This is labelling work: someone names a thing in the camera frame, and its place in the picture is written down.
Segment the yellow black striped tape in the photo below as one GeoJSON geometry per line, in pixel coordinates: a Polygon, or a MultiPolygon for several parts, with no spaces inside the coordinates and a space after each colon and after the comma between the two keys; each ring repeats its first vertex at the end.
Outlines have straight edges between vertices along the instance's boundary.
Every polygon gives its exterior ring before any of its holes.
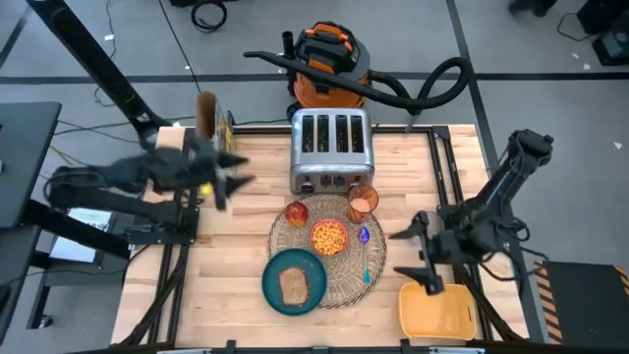
{"type": "Polygon", "coordinates": [[[550,281],[548,280],[548,271],[543,267],[541,262],[533,264],[535,276],[540,289],[540,297],[542,298],[543,316],[546,321],[546,330],[550,344],[561,344],[563,336],[559,327],[559,317],[557,316],[557,308],[554,305],[554,299],[550,292],[550,281]]]}
{"type": "Polygon", "coordinates": [[[629,276],[627,276],[627,272],[622,266],[615,265],[614,266],[618,273],[620,274],[620,279],[622,280],[622,285],[625,288],[625,292],[629,295],[629,276]]]}

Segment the black hose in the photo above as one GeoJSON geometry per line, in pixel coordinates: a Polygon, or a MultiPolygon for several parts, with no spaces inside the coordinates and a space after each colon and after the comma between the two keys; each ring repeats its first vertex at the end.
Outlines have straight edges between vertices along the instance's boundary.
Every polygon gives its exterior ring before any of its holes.
{"type": "Polygon", "coordinates": [[[364,96],[366,98],[386,105],[397,108],[404,108],[413,115],[419,114],[419,112],[421,112],[423,109],[441,106],[456,98],[456,96],[458,96],[463,91],[463,89],[465,89],[465,86],[474,75],[472,64],[470,64],[468,60],[463,58],[450,58],[441,63],[436,69],[434,69],[432,74],[429,75],[426,82],[424,83],[424,86],[422,87],[422,90],[420,91],[418,98],[411,98],[411,96],[408,94],[402,84],[400,84],[394,78],[379,72],[370,71],[372,80],[391,87],[397,95],[385,93],[374,88],[368,88],[360,83],[339,77],[337,75],[325,73],[319,69],[312,68],[296,60],[288,60],[273,53],[257,51],[246,52],[243,55],[246,58],[259,58],[279,67],[294,70],[295,72],[303,74],[309,79],[315,80],[318,83],[324,85],[329,85],[334,88],[345,89],[349,92],[364,96]],[[461,75],[459,76],[456,84],[454,84],[454,86],[448,91],[435,97],[428,98],[429,91],[436,80],[445,71],[454,67],[458,67],[461,70],[461,75]]]}
{"type": "MultiPolygon", "coordinates": [[[[439,64],[439,66],[436,67],[436,69],[434,69],[434,71],[429,75],[429,77],[426,79],[426,82],[422,86],[422,89],[420,90],[420,93],[418,94],[416,100],[422,101],[427,99],[429,97],[430,90],[434,86],[434,83],[436,83],[436,81],[441,75],[443,75],[443,73],[452,68],[459,68],[461,70],[461,75],[456,81],[456,84],[454,84],[454,86],[448,91],[440,94],[437,97],[433,97],[433,99],[443,99],[444,102],[442,104],[445,104],[461,94],[461,92],[465,89],[468,82],[472,78],[472,67],[470,66],[470,63],[463,58],[450,58],[439,64]]],[[[402,86],[399,81],[397,81],[390,75],[370,70],[370,79],[377,83],[387,85],[388,87],[393,89],[395,94],[397,94],[399,97],[412,99],[411,95],[409,95],[404,86],[402,86]]],[[[412,116],[417,116],[422,113],[421,108],[407,108],[407,111],[412,116]]]]}

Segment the orange cup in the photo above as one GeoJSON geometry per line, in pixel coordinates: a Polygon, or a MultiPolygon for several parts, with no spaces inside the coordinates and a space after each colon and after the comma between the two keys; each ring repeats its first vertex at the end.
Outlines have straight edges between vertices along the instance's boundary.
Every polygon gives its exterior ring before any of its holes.
{"type": "Polygon", "coordinates": [[[372,186],[358,185],[350,189],[347,200],[347,217],[353,223],[361,223],[377,207],[379,196],[372,186]]]}

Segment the round placemat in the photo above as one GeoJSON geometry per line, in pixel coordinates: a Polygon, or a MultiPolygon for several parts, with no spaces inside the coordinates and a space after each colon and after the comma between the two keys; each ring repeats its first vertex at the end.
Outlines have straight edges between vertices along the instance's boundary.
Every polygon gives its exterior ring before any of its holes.
{"type": "Polygon", "coordinates": [[[311,228],[321,219],[334,218],[341,221],[349,233],[349,245],[341,254],[331,257],[319,257],[327,273],[327,291],[318,305],[324,309],[356,304],[369,294],[377,283],[386,262],[386,243],[380,224],[373,215],[368,215],[360,224],[354,224],[347,218],[347,198],[334,195],[312,195],[299,199],[308,209],[308,220],[304,227],[294,227],[280,212],[271,226],[268,235],[268,256],[299,248],[313,251],[310,241],[311,228]],[[359,241],[362,227],[370,231],[370,240],[365,247],[359,241]],[[370,282],[365,283],[365,249],[370,282]]]}

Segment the spoon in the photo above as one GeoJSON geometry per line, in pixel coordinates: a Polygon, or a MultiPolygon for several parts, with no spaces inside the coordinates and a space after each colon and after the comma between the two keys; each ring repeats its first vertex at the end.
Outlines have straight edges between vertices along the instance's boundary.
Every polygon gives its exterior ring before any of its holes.
{"type": "Polygon", "coordinates": [[[367,267],[367,243],[370,240],[370,231],[367,227],[361,228],[361,232],[358,235],[359,240],[363,244],[363,254],[365,255],[365,283],[370,282],[370,270],[367,267]]]}

